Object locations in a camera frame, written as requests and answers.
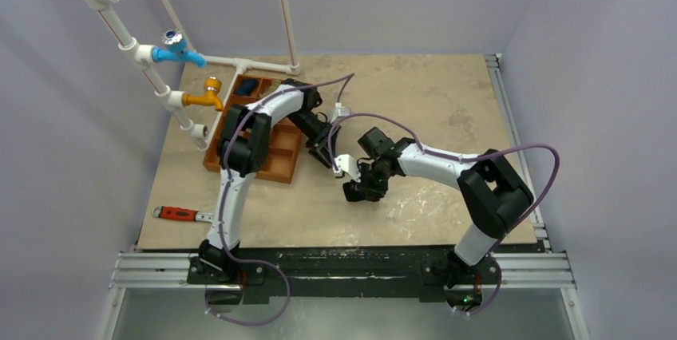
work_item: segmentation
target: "orange faucet handle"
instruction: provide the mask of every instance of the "orange faucet handle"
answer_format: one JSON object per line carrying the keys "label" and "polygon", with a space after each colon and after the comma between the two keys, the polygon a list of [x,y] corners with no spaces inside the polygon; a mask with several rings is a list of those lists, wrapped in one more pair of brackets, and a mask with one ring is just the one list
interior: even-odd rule
{"label": "orange faucet handle", "polygon": [[216,77],[209,77],[204,80],[204,89],[205,91],[214,90],[215,93],[218,93],[221,91],[221,81]]}

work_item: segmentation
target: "wooden tabletop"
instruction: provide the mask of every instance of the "wooden tabletop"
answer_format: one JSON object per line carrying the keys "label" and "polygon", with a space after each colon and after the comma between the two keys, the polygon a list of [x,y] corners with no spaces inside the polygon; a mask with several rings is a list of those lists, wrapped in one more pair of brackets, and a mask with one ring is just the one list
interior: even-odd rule
{"label": "wooden tabletop", "polygon": [[[284,63],[280,57],[257,57]],[[318,83],[355,73],[342,97],[353,112],[378,113],[413,129],[424,144],[455,152],[484,152],[509,146],[505,124],[481,55],[301,57],[300,81]],[[186,65],[180,89],[201,94],[204,79],[218,77],[227,94],[234,69]],[[286,78],[285,74],[247,71]],[[331,114],[340,85],[320,89]],[[186,108],[196,123],[211,126],[216,112]],[[378,126],[397,141],[407,133],[384,121],[346,121],[337,152],[364,156],[357,139]],[[151,216],[158,205],[214,211],[220,176],[207,172],[199,152],[177,122],[170,122],[141,229],[140,249],[194,248],[208,223],[174,222]],[[255,180],[241,224],[243,247],[320,247],[457,243],[471,220],[461,193],[430,180],[394,177],[376,203],[345,201],[342,183],[307,152],[299,155],[292,184]],[[506,243],[535,243],[527,220]]]}

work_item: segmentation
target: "faucet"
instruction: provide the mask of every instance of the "faucet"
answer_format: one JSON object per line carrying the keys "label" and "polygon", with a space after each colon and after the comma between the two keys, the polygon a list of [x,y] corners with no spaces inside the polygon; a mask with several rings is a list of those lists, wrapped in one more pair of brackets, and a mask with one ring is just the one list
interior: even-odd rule
{"label": "faucet", "polygon": [[159,47],[152,48],[152,60],[154,62],[174,61],[174,62],[192,62],[197,67],[205,67],[207,61],[201,55],[188,50],[188,41],[179,30],[168,30],[162,36],[162,42],[167,47],[166,50]]}
{"label": "faucet", "polygon": [[216,111],[224,111],[224,103],[216,94],[221,90],[221,81],[215,77],[209,77],[204,80],[204,95],[198,97],[195,95],[184,94],[181,101],[184,106],[200,105],[200,106],[214,106]]}

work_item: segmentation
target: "dark blue object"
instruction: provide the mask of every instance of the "dark blue object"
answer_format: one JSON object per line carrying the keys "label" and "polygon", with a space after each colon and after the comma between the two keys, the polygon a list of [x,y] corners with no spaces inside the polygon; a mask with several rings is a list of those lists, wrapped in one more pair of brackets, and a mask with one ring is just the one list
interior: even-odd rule
{"label": "dark blue object", "polygon": [[241,96],[249,96],[251,93],[254,93],[254,90],[256,89],[256,86],[259,85],[259,80],[254,79],[254,78],[249,78],[245,79],[244,81],[240,82],[240,85],[237,86],[237,89],[233,91],[235,95],[241,95]]}

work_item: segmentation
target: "wall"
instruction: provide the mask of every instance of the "wall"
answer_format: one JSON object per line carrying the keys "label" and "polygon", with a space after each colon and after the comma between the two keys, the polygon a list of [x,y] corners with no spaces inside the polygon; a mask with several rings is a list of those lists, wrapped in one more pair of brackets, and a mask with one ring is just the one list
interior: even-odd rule
{"label": "wall", "polygon": [[[279,0],[171,0],[203,53],[285,54]],[[495,53],[531,0],[290,0],[301,53]]]}
{"label": "wall", "polygon": [[[146,43],[169,27],[155,1],[116,6]],[[0,338],[91,340],[169,115],[82,0],[0,8]]]}
{"label": "wall", "polygon": [[677,0],[534,0],[501,63],[522,140],[561,152],[544,218],[596,339],[675,336],[675,19]]}

